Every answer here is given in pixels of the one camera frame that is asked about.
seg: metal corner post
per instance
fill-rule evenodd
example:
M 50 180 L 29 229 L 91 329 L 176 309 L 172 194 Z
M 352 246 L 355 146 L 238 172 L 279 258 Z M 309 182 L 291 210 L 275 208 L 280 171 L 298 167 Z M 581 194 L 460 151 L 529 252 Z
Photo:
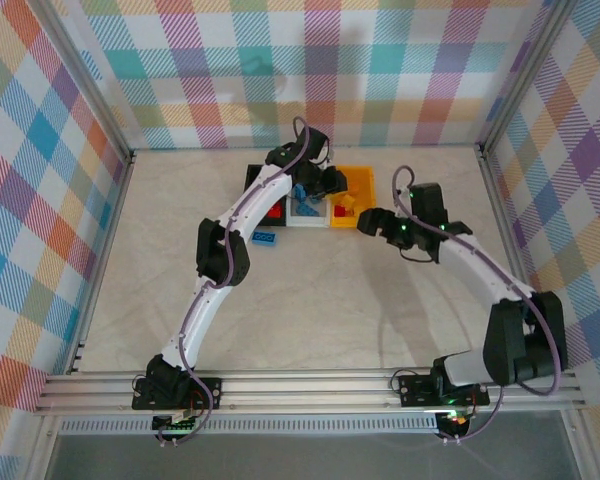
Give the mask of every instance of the metal corner post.
M 483 145 L 484 152 L 487 153 L 487 155 L 489 152 L 493 151 L 504 135 L 513 115 L 540 71 L 542 64 L 551 51 L 551 47 L 558 38 L 558 35 L 562 31 L 562 27 L 564 27 L 569 19 L 569 16 L 578 1 L 579 0 L 554 0 L 540 35 L 534 44 L 531 45 L 531 53 L 520 69 L 516 83 L 505 98 L 498 115 L 493 122 L 491 130 L 487 134 Z
M 120 129 L 120 125 L 89 73 L 87 66 L 83 62 L 80 53 L 73 44 L 55 9 L 49 0 L 29 0 L 28 4 L 38 18 L 45 33 L 49 36 L 51 43 L 58 51 L 62 63 L 71 74 L 80 93 L 87 100 L 118 155 L 121 158 L 125 158 L 127 162 L 131 161 L 133 152 Z
M 484 185 L 487 189 L 487 195 L 489 196 L 489 202 L 491 203 L 491 209 L 493 210 L 493 216 L 496 219 L 496 225 L 500 232 L 500 238 L 504 244 L 504 251 L 507 255 L 509 262 L 509 268 L 515 277 L 519 280 L 529 283 L 529 275 L 524 268 L 524 262 L 522 261 L 522 253 L 518 248 L 513 231 L 511 230 L 511 222 L 507 217 L 507 213 L 502 204 L 502 195 L 498 189 L 493 170 L 489 165 L 488 158 L 486 157 L 483 148 L 480 145 L 474 147 L 478 166 L 480 167 L 480 173 L 484 180 Z
M 67 374 L 70 374 L 72 372 L 73 363 L 76 359 L 76 352 L 80 348 L 81 343 L 84 343 L 84 341 L 87 339 L 87 335 L 89 333 L 91 320 L 93 319 L 96 303 L 98 301 L 98 295 L 100 294 L 100 287 L 102 286 L 102 281 L 104 279 L 104 272 L 107 268 L 109 255 L 111 254 L 111 249 L 113 247 L 113 240 L 116 235 L 116 230 L 118 229 L 118 223 L 120 222 L 122 207 L 127 196 L 127 191 L 129 190 L 129 183 L 131 182 L 133 167 L 134 162 L 126 164 L 124 167 L 124 172 L 122 173 L 120 181 L 120 193 L 118 194 L 118 198 L 116 200 L 111 219 L 109 220 L 107 233 L 104 238 L 104 243 L 102 245 L 102 251 L 100 253 L 100 257 L 98 258 L 96 268 L 94 271 L 93 281 L 89 286 L 88 293 L 85 297 L 85 301 L 81 305 L 81 313 L 78 319 L 78 324 L 76 326 L 76 331 L 74 332 L 73 340 L 68 350 L 69 353 L 67 355 L 64 368 L 64 372 Z

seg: yellow tray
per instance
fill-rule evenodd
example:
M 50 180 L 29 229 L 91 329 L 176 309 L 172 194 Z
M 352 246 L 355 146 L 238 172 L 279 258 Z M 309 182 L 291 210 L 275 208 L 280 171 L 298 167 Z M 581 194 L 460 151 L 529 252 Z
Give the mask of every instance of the yellow tray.
M 331 199 L 331 226 L 335 228 L 356 228 L 360 213 L 376 206 L 375 180 L 371 167 L 353 167 L 338 165 L 336 167 L 347 177 L 348 190 L 330 196 Z M 346 217 L 334 215 L 335 206 L 349 195 L 355 199 L 353 208 L 347 211 Z

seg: gray floor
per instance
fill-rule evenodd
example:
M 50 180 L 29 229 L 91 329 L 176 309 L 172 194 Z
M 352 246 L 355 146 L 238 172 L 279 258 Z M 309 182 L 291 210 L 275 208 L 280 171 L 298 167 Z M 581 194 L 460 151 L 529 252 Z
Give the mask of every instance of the gray floor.
M 48 480 L 575 480 L 558 412 L 500 413 L 461 446 L 433 435 L 201 435 L 177 449 L 151 436 L 63 436 Z
M 255 149 L 139 154 L 81 370 L 143 370 L 160 352 L 190 301 L 198 224 L 236 201 L 247 165 L 265 155 Z M 385 208 L 392 208 L 391 176 L 404 163 L 418 182 L 439 182 L 450 218 L 469 225 L 506 265 L 471 148 L 335 152 L 336 165 L 373 167 L 377 204 Z M 408 264 L 383 239 L 353 229 L 277 232 L 274 248 L 249 243 L 251 270 L 218 311 L 199 368 L 426 366 L 482 344 L 487 312 L 443 268 Z

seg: aluminum rail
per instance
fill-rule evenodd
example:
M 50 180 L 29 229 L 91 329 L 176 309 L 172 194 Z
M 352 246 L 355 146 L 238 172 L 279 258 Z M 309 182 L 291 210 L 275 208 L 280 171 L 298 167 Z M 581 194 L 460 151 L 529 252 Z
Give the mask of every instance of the aluminum rail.
M 428 369 L 415 369 L 427 374 Z M 395 369 L 236 371 L 200 372 L 204 377 L 222 378 L 222 414 L 333 414 L 443 412 L 449 406 L 402 408 L 389 389 Z M 38 401 L 38 415 L 169 415 L 176 411 L 132 410 L 131 382 L 142 372 L 75 373 L 52 376 Z M 536 379 L 530 385 L 548 388 L 551 378 Z M 488 387 L 489 411 L 495 405 L 498 386 Z M 560 390 L 551 397 L 537 397 L 519 386 L 507 387 L 504 411 L 565 410 L 584 406 L 582 392 L 573 373 L 563 373 Z

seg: wire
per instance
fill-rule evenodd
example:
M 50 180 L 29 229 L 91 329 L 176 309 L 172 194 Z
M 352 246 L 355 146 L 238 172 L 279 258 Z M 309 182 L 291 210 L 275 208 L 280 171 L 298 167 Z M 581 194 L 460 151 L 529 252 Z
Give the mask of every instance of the wire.
M 549 328 L 549 324 L 547 323 L 546 319 L 544 318 L 544 315 L 542 315 L 542 312 L 540 312 L 538 307 L 531 301 L 531 299 L 529 299 L 524 294 L 524 292 L 522 292 L 522 290 L 520 290 L 520 288 L 516 285 L 516 283 L 509 277 L 509 275 L 507 273 L 505 273 L 493 260 L 491 260 L 491 258 L 489 258 L 488 255 L 486 255 L 484 252 L 482 252 L 478 248 L 474 247 L 470 243 L 464 241 L 463 239 L 456 237 L 455 235 L 453 235 L 449 232 L 445 232 L 444 230 L 441 230 L 437 227 L 434 227 L 433 225 L 429 225 L 428 223 L 423 222 L 422 220 L 420 220 L 418 217 L 416 217 L 413 213 L 411 213 L 409 211 L 409 209 L 404 205 L 404 203 L 400 199 L 400 194 L 398 193 L 398 187 L 397 187 L 398 176 L 400 175 L 400 172 L 402 172 L 403 170 L 408 171 L 409 174 L 411 175 L 411 179 L 409 180 L 407 189 L 410 189 L 413 186 L 413 183 L 415 182 L 415 179 L 416 179 L 416 174 L 413 171 L 413 168 L 411 168 L 409 165 L 402 165 L 396 169 L 396 171 L 393 174 L 393 178 L 391 179 L 391 194 L 393 196 L 393 202 L 396 205 L 396 207 L 400 208 L 402 210 L 402 212 L 407 217 L 409 217 L 409 219 L 411 221 L 413 221 L 415 224 L 421 226 L 422 228 L 424 228 L 426 230 L 429 230 L 433 233 L 436 233 L 438 235 L 441 235 L 449 240 L 452 240 L 452 241 L 458 243 L 462 247 L 469 250 L 472 254 L 474 254 L 478 258 L 480 258 L 480 260 L 482 260 L 487 265 L 487 267 L 489 267 L 498 277 L 500 277 L 500 279 L 503 282 L 505 282 L 505 284 L 507 284 L 507 288 L 511 289 L 511 291 L 513 291 L 516 295 L 518 295 L 522 299 L 522 301 L 529 307 L 531 312 L 534 314 L 538 323 L 540 324 L 540 327 L 542 328 L 542 331 L 544 332 L 544 335 L 547 339 L 547 343 L 549 344 L 549 350 L 551 351 L 551 357 L 553 360 L 553 383 L 552 383 L 551 387 L 549 388 L 549 390 L 547 390 L 547 391 L 536 390 L 532 387 L 525 385 L 522 382 L 520 382 L 519 385 L 522 388 L 524 388 L 525 390 L 527 390 L 528 392 L 534 393 L 539 396 L 553 395 L 558 390 L 558 388 L 560 388 L 560 372 L 562 371 L 562 368 L 560 365 L 560 354 L 558 352 L 558 346 L 556 345 L 556 341 L 553 338 L 553 335 L 551 334 L 551 329 Z M 483 425 L 481 425 L 480 428 L 478 428 L 475 432 L 465 435 L 463 437 L 463 440 L 473 438 L 476 435 L 478 435 L 480 432 L 484 431 L 484 429 L 487 428 L 487 426 L 489 426 L 489 424 L 491 424 L 491 422 L 493 421 L 493 418 L 496 416 L 496 414 L 500 410 L 503 400 L 504 400 L 504 387 L 500 387 L 500 395 L 498 397 L 498 402 L 496 403 L 496 406 L 493 409 L 493 412 L 491 412 L 491 415 L 489 416 L 487 421 Z
M 204 428 L 206 423 L 209 421 L 209 417 L 211 416 L 211 412 L 213 411 L 213 395 L 211 394 L 211 391 L 205 385 L 205 383 L 200 379 L 200 377 L 193 371 L 193 369 L 189 365 L 189 362 L 187 362 L 187 358 L 185 357 L 184 338 L 185 338 L 185 332 L 187 330 L 187 326 L 189 325 L 189 321 L 191 319 L 191 315 L 193 314 L 195 308 L 198 306 L 198 302 L 200 301 L 200 299 L 202 298 L 204 293 L 207 292 L 207 290 L 209 288 L 212 288 L 214 290 L 219 290 L 219 289 L 224 288 L 227 285 L 229 285 L 229 283 L 231 283 L 235 265 L 233 262 L 233 252 L 231 250 L 229 234 L 231 233 L 231 227 L 238 220 L 238 216 L 240 215 L 240 211 L 242 210 L 242 208 L 247 204 L 247 202 L 249 202 L 249 200 L 251 200 L 251 198 L 253 198 L 253 196 L 257 192 L 259 192 L 261 189 L 265 188 L 267 185 L 269 185 L 269 183 L 274 181 L 276 178 L 285 174 L 290 168 L 292 168 L 296 163 L 298 163 L 302 159 L 304 154 L 306 153 L 307 148 L 309 148 L 309 135 L 310 135 L 309 125 L 307 124 L 307 121 L 304 118 L 302 118 L 300 116 L 294 117 L 293 131 L 296 135 L 296 140 L 299 137 L 298 129 L 297 129 L 297 122 L 301 122 L 304 125 L 303 128 L 306 130 L 306 135 L 304 136 L 304 142 L 302 144 L 302 148 L 300 149 L 300 152 L 298 152 L 296 157 L 293 160 L 291 160 L 291 162 L 289 162 L 285 167 L 278 170 L 276 173 L 271 175 L 269 178 L 265 179 L 262 183 L 256 184 L 252 189 L 247 190 L 246 194 L 242 197 L 242 200 L 240 201 L 240 203 L 238 203 L 238 206 L 235 207 L 235 209 L 232 209 L 232 213 L 229 216 L 229 219 L 227 220 L 227 225 L 226 225 L 225 231 L 224 231 L 224 248 L 225 248 L 225 252 L 227 253 L 227 259 L 229 262 L 229 266 L 227 269 L 228 270 L 227 276 L 222 282 L 215 284 L 215 285 L 210 280 L 205 282 L 202 285 L 202 287 L 200 288 L 200 291 L 198 292 L 198 294 L 195 296 L 195 298 L 191 302 L 191 305 L 189 306 L 189 309 L 187 310 L 187 313 L 184 316 L 182 326 L 180 327 L 180 331 L 178 333 L 178 350 L 180 352 L 180 360 L 181 360 L 184 368 L 189 373 L 189 376 L 193 379 L 194 382 L 196 382 L 200 386 L 200 388 L 202 388 L 202 390 L 206 394 L 206 396 L 209 400 L 209 408 L 207 409 L 207 413 L 204 416 L 204 418 L 198 423 L 198 425 L 196 425 L 196 427 L 191 432 L 189 432 L 187 435 L 182 437 L 180 440 L 176 440 L 176 439 L 172 440 L 174 447 L 177 447 L 178 445 L 181 445 L 184 442 L 189 441 L 191 438 L 193 438 L 195 436 L 196 433 L 198 433 L 200 430 L 202 430 L 202 428 Z M 164 447 L 164 445 L 166 444 L 166 440 L 162 436 L 163 430 L 164 430 L 164 427 L 158 430 L 158 439 L 160 440 L 160 446 L 162 446 L 162 447 Z
M 418 372 L 416 372 L 415 370 L 411 370 L 409 368 L 400 368 L 398 370 L 396 370 L 395 372 L 393 372 L 393 375 L 391 375 L 391 378 L 389 379 L 389 388 L 391 390 L 393 390 L 393 393 L 397 393 L 398 395 L 400 395 L 400 391 L 396 390 L 395 388 L 393 388 L 393 381 L 395 380 L 396 376 L 400 373 L 400 372 L 410 372 L 413 375 L 420 375 Z
M 325 163 L 325 162 L 329 163 L 330 161 L 331 161 L 331 141 L 329 140 L 329 137 L 327 137 L 327 154 L 319 162 L 311 162 L 311 163 L 313 163 L 316 166 L 320 166 L 323 163 Z
M 402 253 L 403 250 L 404 250 L 404 248 L 400 249 L 400 256 L 403 259 L 407 260 L 408 262 L 414 262 L 414 263 L 431 263 L 431 262 L 433 262 L 433 258 L 430 258 L 429 260 L 420 260 L 419 258 L 407 257 Z

